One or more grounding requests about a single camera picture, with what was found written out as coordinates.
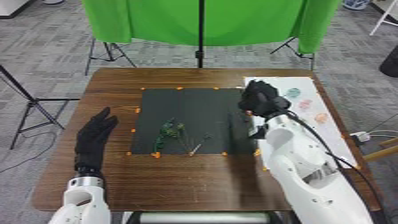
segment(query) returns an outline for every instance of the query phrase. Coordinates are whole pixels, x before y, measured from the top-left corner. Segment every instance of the black mat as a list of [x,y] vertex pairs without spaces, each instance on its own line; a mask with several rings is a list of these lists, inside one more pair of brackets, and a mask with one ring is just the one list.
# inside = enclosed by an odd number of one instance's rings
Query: black mat
[[238,109],[240,95],[238,89],[146,90],[132,153],[151,154],[162,125],[172,118],[176,123],[185,124],[188,138],[181,136],[181,140],[188,146],[178,139],[167,138],[162,154],[187,154],[201,142],[197,154],[219,154],[224,151],[229,154],[252,153],[251,118]]

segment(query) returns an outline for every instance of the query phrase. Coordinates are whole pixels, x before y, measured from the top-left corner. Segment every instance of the gray carpet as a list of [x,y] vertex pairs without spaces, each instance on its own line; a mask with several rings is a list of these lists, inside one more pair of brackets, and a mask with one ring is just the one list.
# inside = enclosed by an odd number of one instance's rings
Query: gray carpet
[[[316,74],[338,108],[348,130],[368,130],[398,112],[398,79],[382,75],[377,68],[398,43],[398,28],[384,25],[368,36],[380,14],[371,8],[363,12],[339,9],[316,55]],[[36,1],[13,20],[0,20],[0,63],[37,97],[80,97],[91,77],[84,77],[91,28],[78,0],[61,6]],[[283,49],[270,55],[279,43],[206,49],[206,67],[309,68]],[[123,46],[140,67],[196,67],[194,47],[137,40]],[[128,66],[121,59],[114,64],[93,63],[91,72],[101,66]],[[52,134],[20,139],[9,151],[11,137],[21,119],[25,99],[0,82],[0,170],[37,155],[52,144]],[[59,104],[48,103],[55,111]],[[62,114],[68,123],[77,104]],[[32,113],[30,123],[43,117]],[[395,129],[398,118],[379,129]],[[59,132],[55,127],[27,133]],[[375,140],[363,147],[364,153],[379,150]],[[0,223],[46,223],[52,214],[32,208],[30,197],[55,147],[39,158],[0,174]],[[398,223],[398,155],[370,163],[384,205]]]

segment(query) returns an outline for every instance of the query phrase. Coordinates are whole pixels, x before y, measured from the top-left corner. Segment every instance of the tripod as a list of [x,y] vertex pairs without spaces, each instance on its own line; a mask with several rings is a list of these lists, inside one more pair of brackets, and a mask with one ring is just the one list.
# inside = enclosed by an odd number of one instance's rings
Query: tripod
[[281,48],[286,46],[286,47],[290,48],[290,50],[293,51],[295,56],[297,56],[299,58],[306,58],[306,59],[311,60],[311,71],[313,71],[313,70],[315,70],[315,53],[311,54],[311,57],[308,57],[308,56],[304,56],[304,54],[300,54],[300,53],[295,51],[293,47],[290,46],[290,42],[292,42],[295,39],[297,39],[297,37],[292,37],[292,38],[290,38],[290,40],[288,40],[288,41],[284,42],[284,44],[277,47],[277,49],[270,52],[270,54],[274,54],[274,53],[281,50]]
[[[107,61],[107,62],[114,62],[119,58],[126,58],[132,66],[137,68],[135,64],[133,64],[133,61],[124,53],[124,51],[121,50],[121,47],[116,43],[107,43],[103,42],[103,47],[105,47],[105,51],[107,51],[107,56],[109,58],[101,58],[101,55],[100,57],[93,57],[93,54],[94,54],[94,48],[96,48],[96,38],[93,38],[93,42],[91,42],[91,52],[89,52],[89,60],[87,60],[87,65],[85,65],[85,76],[89,75],[89,69],[91,69],[91,61],[93,60],[101,60],[101,61]],[[114,57],[114,52],[112,50],[117,50],[121,52],[121,56]]]
[[[11,88],[14,89],[18,94],[21,95],[21,97],[29,100],[27,108],[25,108],[25,112],[23,112],[23,118],[21,118],[21,122],[20,122],[20,125],[18,125],[16,135],[14,135],[13,143],[11,143],[11,147],[9,147],[9,149],[13,150],[14,146],[16,146],[16,140],[18,140],[20,134],[23,132],[34,130],[36,128],[39,128],[39,127],[43,127],[43,126],[46,126],[50,124],[55,124],[61,127],[61,129],[64,129],[64,126],[61,125],[57,119],[59,119],[59,116],[61,116],[61,113],[64,111],[64,108],[66,108],[66,105],[68,105],[69,101],[77,101],[80,99],[62,99],[62,98],[61,99],[39,99],[39,98],[34,98],[2,65],[0,65],[0,72],[2,72],[5,78],[7,78],[9,82],[11,82],[9,83],[7,80],[0,77],[4,82],[5,82],[5,84],[11,86]],[[43,108],[43,106],[39,104],[39,102],[46,102],[46,101],[53,101],[53,102],[55,101],[64,101],[64,104],[61,106],[61,109],[57,111],[55,116],[52,116],[52,114],[48,113],[46,109]],[[48,121],[45,123],[34,125],[32,127],[23,128],[27,117],[30,115],[29,113],[30,113],[34,108],[37,109],[37,111],[45,115]]]

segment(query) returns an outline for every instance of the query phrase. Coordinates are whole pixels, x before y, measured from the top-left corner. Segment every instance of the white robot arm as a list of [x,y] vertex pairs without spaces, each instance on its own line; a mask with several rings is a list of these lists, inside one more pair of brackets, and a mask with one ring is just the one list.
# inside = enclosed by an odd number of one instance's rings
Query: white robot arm
[[61,207],[50,224],[110,224],[103,179],[82,176],[69,180]]
[[110,108],[105,108],[78,132],[75,148],[77,177],[68,182],[64,205],[53,215],[50,224],[110,224],[101,165],[105,144],[117,125],[117,117],[109,117],[109,114]]
[[304,224],[373,224],[357,192],[327,157],[299,118],[286,110],[288,100],[277,89],[252,81],[242,94],[240,108],[265,118],[265,139],[274,148],[267,165]]

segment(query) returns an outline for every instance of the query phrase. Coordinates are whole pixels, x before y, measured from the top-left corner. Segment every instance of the chair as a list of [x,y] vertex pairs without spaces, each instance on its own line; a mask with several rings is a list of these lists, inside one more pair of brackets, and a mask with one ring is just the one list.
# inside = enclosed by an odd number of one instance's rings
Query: chair
[[380,146],[384,148],[387,146],[391,146],[391,147],[364,156],[366,162],[371,162],[373,160],[377,160],[377,159],[384,158],[386,156],[393,155],[395,153],[398,153],[398,137],[393,138],[391,140],[384,141],[380,143]]

